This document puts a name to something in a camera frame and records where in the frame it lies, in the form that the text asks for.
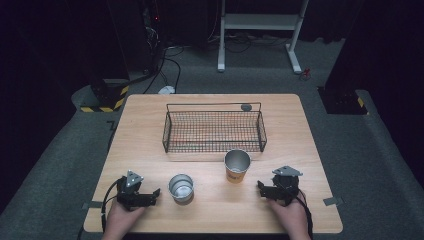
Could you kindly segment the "tall orange cup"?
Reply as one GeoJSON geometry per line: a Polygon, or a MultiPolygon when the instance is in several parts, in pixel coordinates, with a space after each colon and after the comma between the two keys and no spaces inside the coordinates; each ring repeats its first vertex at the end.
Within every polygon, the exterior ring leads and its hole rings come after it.
{"type": "Polygon", "coordinates": [[[251,165],[250,155],[241,149],[232,149],[224,156],[226,178],[231,183],[240,183],[251,165]]]}

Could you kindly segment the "short silver metal cup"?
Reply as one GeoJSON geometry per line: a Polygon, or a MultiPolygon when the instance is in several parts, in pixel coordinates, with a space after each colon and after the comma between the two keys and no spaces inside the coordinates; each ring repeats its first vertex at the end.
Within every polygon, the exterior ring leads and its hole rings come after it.
{"type": "Polygon", "coordinates": [[[177,174],[168,183],[168,190],[178,204],[188,204],[194,196],[194,181],[187,174],[177,174]]]}

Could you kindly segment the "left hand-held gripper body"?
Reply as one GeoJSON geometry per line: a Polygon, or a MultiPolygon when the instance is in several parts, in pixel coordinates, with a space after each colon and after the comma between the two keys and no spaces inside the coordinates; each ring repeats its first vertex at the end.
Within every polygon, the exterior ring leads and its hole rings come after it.
{"type": "Polygon", "coordinates": [[[127,175],[123,176],[117,185],[117,201],[128,211],[135,208],[147,207],[149,199],[138,192],[143,177],[131,170],[127,171],[127,175]]]}

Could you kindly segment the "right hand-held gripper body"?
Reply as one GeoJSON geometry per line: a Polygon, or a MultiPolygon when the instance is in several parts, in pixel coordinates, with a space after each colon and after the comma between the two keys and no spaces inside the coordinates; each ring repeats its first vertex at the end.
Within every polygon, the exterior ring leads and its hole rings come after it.
{"type": "Polygon", "coordinates": [[[284,205],[289,205],[299,193],[299,177],[302,173],[290,166],[283,166],[272,171],[275,190],[274,200],[282,200],[284,205]]]}

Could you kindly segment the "person's right hand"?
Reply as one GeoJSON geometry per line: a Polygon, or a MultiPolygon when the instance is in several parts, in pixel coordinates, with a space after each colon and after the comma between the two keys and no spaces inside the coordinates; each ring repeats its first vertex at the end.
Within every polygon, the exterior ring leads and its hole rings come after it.
{"type": "Polygon", "coordinates": [[[272,199],[268,199],[267,203],[288,236],[292,232],[308,232],[307,216],[303,207],[304,197],[301,194],[298,194],[288,206],[282,206],[272,199]]]}

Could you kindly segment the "white metal stand frame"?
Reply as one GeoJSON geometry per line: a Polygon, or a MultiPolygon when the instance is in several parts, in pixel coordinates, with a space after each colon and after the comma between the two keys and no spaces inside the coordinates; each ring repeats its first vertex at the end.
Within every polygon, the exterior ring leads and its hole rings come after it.
{"type": "Polygon", "coordinates": [[[303,25],[308,4],[309,0],[302,0],[298,14],[239,14],[227,13],[226,0],[221,0],[217,71],[225,71],[226,30],[272,30],[292,32],[290,42],[285,45],[285,49],[290,60],[293,72],[295,74],[301,74],[303,70],[298,62],[295,53],[295,47],[298,41],[300,30],[303,25]]]}

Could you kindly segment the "person's left hand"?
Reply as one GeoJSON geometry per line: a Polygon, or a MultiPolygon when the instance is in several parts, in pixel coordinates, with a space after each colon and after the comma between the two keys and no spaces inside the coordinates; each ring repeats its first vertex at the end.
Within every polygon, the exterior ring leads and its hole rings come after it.
{"type": "Polygon", "coordinates": [[[117,200],[114,200],[107,215],[103,240],[121,240],[143,215],[145,207],[129,211],[117,200]]]}

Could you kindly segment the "dark computer tower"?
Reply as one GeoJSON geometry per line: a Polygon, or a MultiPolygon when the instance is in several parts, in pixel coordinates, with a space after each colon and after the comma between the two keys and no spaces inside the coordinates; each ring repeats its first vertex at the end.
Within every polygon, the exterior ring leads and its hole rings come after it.
{"type": "Polygon", "coordinates": [[[153,75],[159,69],[166,42],[164,0],[138,0],[142,19],[144,56],[147,60],[145,75],[153,75]]]}

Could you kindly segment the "black wire basket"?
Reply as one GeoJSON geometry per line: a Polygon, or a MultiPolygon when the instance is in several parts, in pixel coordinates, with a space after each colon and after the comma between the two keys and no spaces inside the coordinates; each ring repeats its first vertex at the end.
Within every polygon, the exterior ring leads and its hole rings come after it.
{"type": "Polygon", "coordinates": [[[260,102],[170,103],[162,144],[166,153],[263,152],[267,144],[260,102]],[[242,104],[250,104],[245,112],[242,104]]]}

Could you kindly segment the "black base with yellow stripes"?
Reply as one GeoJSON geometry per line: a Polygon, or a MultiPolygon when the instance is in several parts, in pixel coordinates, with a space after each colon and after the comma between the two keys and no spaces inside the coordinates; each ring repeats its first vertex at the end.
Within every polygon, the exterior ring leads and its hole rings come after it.
{"type": "Polygon", "coordinates": [[[355,91],[340,92],[319,87],[318,93],[328,114],[367,115],[364,101],[355,91]]]}
{"type": "Polygon", "coordinates": [[[101,79],[90,84],[89,92],[80,104],[85,113],[115,112],[122,106],[129,90],[126,79],[101,79]]]}

